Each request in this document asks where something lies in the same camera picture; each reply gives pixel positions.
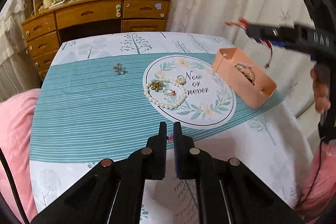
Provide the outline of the right hand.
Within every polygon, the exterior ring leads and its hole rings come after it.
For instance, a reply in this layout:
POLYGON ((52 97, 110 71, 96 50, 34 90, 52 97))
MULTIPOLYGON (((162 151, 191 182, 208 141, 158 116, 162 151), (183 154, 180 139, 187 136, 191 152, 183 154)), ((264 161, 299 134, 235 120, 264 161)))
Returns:
POLYGON ((327 98, 329 94, 329 89, 327 84, 318 81, 318 73, 315 69, 310 71, 311 79, 313 80, 313 93, 314 93, 314 103, 315 110, 323 114, 330 108, 330 101, 327 98))

